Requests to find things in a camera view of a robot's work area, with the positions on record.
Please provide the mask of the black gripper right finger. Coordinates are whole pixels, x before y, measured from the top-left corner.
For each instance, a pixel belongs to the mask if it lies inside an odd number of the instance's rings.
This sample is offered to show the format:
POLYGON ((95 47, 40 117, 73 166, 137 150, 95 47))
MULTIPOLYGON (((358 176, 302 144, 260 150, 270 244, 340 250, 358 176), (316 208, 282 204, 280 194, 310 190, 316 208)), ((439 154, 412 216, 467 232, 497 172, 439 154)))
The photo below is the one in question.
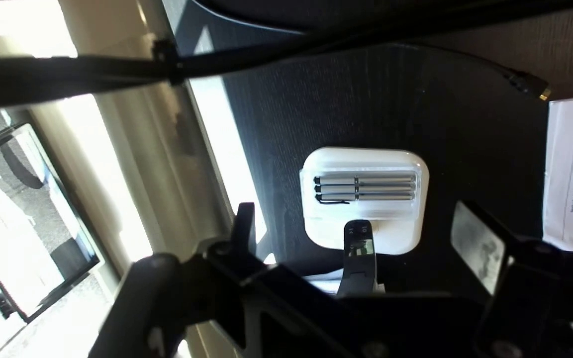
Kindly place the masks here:
POLYGON ((473 333, 481 358, 573 358, 573 252, 521 238, 465 200, 449 242, 489 294, 473 333))

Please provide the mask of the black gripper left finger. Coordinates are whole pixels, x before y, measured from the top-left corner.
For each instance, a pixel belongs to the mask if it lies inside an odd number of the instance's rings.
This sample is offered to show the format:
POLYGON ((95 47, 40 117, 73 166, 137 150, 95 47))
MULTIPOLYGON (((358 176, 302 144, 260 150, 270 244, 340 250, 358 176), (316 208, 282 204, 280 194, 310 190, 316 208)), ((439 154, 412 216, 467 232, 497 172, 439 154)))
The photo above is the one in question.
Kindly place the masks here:
POLYGON ((155 252, 129 266, 87 358, 173 358, 187 331, 213 323, 242 358, 338 353, 336 302, 250 250, 254 204, 242 202, 227 238, 179 260, 155 252))

